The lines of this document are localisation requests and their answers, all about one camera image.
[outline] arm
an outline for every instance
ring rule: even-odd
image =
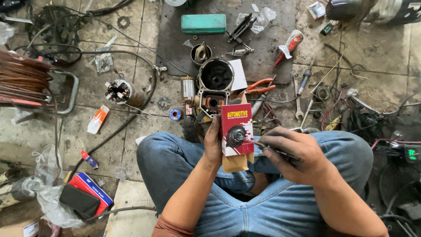
[[[277,127],[259,140],[267,156],[285,179],[314,189],[317,205],[326,223],[336,231],[355,236],[388,236],[387,228],[359,195],[345,182],[310,135]],[[285,161],[277,148],[297,158],[298,168]]]
[[[171,196],[162,216],[171,223],[193,229],[205,207],[216,173],[222,165],[219,117],[214,116],[205,136],[205,152],[183,185]]]

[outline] finger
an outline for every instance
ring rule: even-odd
[[[288,130],[284,127],[275,127],[263,136],[283,136],[296,142],[300,141],[301,134],[295,131]]]
[[[241,104],[241,98],[235,98],[231,100],[230,102],[228,102],[227,105],[239,105],[239,104]]]
[[[219,133],[220,124],[221,122],[220,122],[219,115],[214,114],[212,118],[212,124],[210,125],[209,130],[206,133],[206,135],[217,136]]]
[[[300,175],[301,172],[296,170],[288,161],[286,161],[281,154],[274,149],[266,147],[263,149],[263,154],[273,163],[273,165],[281,172],[282,175]]]
[[[293,156],[297,155],[296,151],[301,149],[300,143],[283,136],[262,136],[258,142],[268,145],[274,149],[280,149]]]

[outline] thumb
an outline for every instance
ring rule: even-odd
[[[215,114],[212,118],[212,124],[210,125],[210,128],[208,130],[208,134],[210,135],[218,135],[219,128],[220,128],[220,117],[218,114]]]

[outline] person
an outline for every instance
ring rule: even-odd
[[[152,236],[317,236],[326,224],[354,236],[388,236],[358,195],[373,163],[371,148],[360,137],[277,127],[255,137],[270,148],[255,147],[249,170],[224,173],[219,120],[214,116],[204,144],[163,132],[139,144],[138,166],[160,214]],[[301,159],[301,170],[272,148]],[[268,184],[261,173],[282,176]],[[227,193],[256,190],[248,202]]]

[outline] knee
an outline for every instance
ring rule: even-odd
[[[319,142],[323,152],[339,171],[346,169],[368,177],[373,166],[373,152],[366,141],[343,131],[326,131],[320,135],[323,135]]]
[[[140,166],[145,164],[148,160],[157,160],[163,157],[164,153],[176,147],[172,139],[172,134],[167,132],[156,132],[152,135],[145,137],[137,147],[137,162]]]

